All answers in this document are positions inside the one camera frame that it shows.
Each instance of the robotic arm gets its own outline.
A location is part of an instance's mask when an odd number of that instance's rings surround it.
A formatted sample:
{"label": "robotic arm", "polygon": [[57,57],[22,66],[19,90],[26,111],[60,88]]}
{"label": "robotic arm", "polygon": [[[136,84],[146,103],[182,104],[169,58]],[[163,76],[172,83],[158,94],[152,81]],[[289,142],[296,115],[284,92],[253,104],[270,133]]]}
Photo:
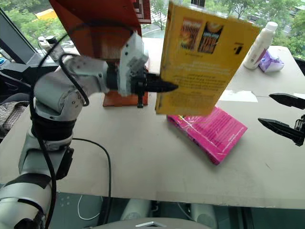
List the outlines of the robotic arm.
{"label": "robotic arm", "polygon": [[[285,93],[275,93],[269,96],[282,105],[305,109],[305,99]],[[293,140],[297,146],[303,145],[305,139],[305,115],[296,120],[294,128],[273,119],[258,118],[258,121],[276,134]]]}
{"label": "robotic arm", "polygon": [[[137,94],[138,107],[142,107],[145,91],[166,92],[177,88],[147,73],[144,68],[147,59],[142,39],[134,33],[122,49],[118,69],[84,56],[68,59],[65,66],[88,97],[118,90],[122,96]],[[63,70],[41,77],[35,84],[34,95],[35,127],[44,141],[56,179],[62,179],[72,162],[72,130],[84,99]],[[0,229],[44,228],[51,201],[51,176],[33,129],[26,135],[19,173],[19,177],[0,190]]]}

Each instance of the tree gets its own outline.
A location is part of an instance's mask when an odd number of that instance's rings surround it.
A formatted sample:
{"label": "tree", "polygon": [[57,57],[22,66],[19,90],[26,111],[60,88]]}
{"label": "tree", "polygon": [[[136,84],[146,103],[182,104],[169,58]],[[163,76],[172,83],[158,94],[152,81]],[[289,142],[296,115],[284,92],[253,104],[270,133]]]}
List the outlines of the tree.
{"label": "tree", "polygon": [[18,9],[23,11],[39,4],[39,0],[0,0],[0,7],[3,8],[3,10]]}
{"label": "tree", "polygon": [[213,13],[228,13],[228,7],[223,5],[219,1],[214,0],[206,0],[204,7],[209,10],[209,12]]}
{"label": "tree", "polygon": [[305,60],[305,11],[299,11],[292,22],[289,36],[280,33],[274,38],[272,45],[288,47],[294,57]]}
{"label": "tree", "polygon": [[153,23],[164,30],[166,23],[166,15],[168,9],[168,1],[151,0],[151,16]]}
{"label": "tree", "polygon": [[235,12],[240,18],[249,7],[254,5],[254,0],[222,0],[222,4],[227,7],[228,14]]}
{"label": "tree", "polygon": [[278,31],[291,23],[290,9],[298,6],[300,0],[258,0],[256,5],[259,13],[259,20],[255,23],[265,26],[268,21],[275,21],[278,24]]}
{"label": "tree", "polygon": [[291,33],[299,36],[304,34],[305,31],[305,10],[300,10],[295,16],[292,24]]}
{"label": "tree", "polygon": [[36,48],[38,48],[38,37],[54,35],[60,38],[66,33],[58,18],[38,20],[28,10],[19,11],[17,8],[6,11],[6,14],[20,29],[26,39]]}
{"label": "tree", "polygon": [[190,6],[192,1],[191,0],[172,0],[175,4],[180,4],[183,6]]}

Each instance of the yellow object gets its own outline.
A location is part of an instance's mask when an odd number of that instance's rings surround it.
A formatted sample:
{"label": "yellow object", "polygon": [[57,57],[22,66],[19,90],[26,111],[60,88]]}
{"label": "yellow object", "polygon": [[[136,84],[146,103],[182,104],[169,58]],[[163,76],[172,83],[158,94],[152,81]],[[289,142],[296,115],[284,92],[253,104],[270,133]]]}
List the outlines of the yellow object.
{"label": "yellow object", "polygon": [[40,20],[52,19],[57,18],[57,15],[53,9],[48,9],[40,13],[35,14],[36,17]]}
{"label": "yellow object", "polygon": [[160,73],[179,88],[158,94],[156,112],[209,115],[258,33],[251,23],[170,2]]}

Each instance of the fabric cloth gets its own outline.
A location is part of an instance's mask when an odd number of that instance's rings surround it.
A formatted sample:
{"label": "fabric cloth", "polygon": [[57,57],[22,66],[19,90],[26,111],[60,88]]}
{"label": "fabric cloth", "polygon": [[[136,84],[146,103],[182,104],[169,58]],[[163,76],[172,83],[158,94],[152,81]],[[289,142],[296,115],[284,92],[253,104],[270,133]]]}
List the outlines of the fabric cloth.
{"label": "fabric cloth", "polygon": [[29,102],[10,102],[0,105],[0,139],[3,139],[22,115]]}

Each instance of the pink book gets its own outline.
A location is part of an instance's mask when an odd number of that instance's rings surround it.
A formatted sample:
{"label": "pink book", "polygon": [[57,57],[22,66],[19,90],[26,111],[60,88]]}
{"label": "pink book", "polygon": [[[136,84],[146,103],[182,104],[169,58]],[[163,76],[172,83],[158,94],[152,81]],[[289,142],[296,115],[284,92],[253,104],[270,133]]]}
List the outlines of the pink book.
{"label": "pink book", "polygon": [[205,151],[215,165],[224,160],[248,129],[218,107],[207,117],[168,115],[167,119]]}

